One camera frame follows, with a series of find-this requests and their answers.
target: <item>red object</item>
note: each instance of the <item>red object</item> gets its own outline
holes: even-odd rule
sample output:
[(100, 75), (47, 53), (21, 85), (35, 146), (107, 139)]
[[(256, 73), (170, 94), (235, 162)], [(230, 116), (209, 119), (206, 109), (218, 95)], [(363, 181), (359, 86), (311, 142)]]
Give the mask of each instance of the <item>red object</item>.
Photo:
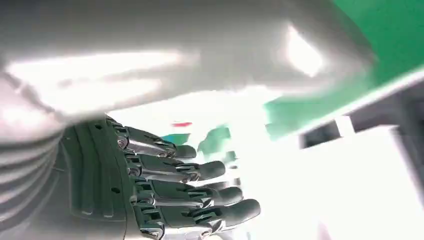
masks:
[(177, 128), (184, 128), (184, 127), (188, 127), (192, 124), (193, 124), (192, 122), (179, 122), (179, 123), (173, 123), (172, 126), (177, 127)]

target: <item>screw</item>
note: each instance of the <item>screw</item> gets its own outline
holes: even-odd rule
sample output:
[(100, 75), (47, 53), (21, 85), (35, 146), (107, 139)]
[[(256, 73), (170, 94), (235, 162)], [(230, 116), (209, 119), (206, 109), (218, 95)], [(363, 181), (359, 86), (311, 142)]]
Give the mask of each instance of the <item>screw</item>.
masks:
[(124, 141), (118, 140), (118, 147), (123, 148), (124, 147)]

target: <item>robotic hand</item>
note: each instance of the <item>robotic hand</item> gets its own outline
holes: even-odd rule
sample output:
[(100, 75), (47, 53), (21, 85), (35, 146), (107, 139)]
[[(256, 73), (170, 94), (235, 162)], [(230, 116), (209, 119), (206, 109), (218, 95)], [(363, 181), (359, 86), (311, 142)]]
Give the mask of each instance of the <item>robotic hand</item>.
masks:
[(138, 227), (154, 239), (202, 239), (230, 230), (260, 214), (254, 199), (243, 200), (238, 187), (216, 190), (186, 183), (219, 177), (220, 161), (184, 163), (196, 157), (190, 146), (175, 146), (160, 137), (124, 127), (110, 117), (118, 148), (125, 156), (135, 189), (131, 204)]

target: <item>green panel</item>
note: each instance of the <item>green panel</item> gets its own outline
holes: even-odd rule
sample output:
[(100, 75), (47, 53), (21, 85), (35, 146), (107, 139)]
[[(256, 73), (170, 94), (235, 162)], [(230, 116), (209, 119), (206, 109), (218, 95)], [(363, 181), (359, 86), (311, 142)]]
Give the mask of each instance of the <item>green panel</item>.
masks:
[(169, 141), (175, 145), (183, 145), (187, 142), (187, 140), (189, 139), (190, 134), (169, 134), (166, 136), (162, 136), (162, 138), (166, 141)]

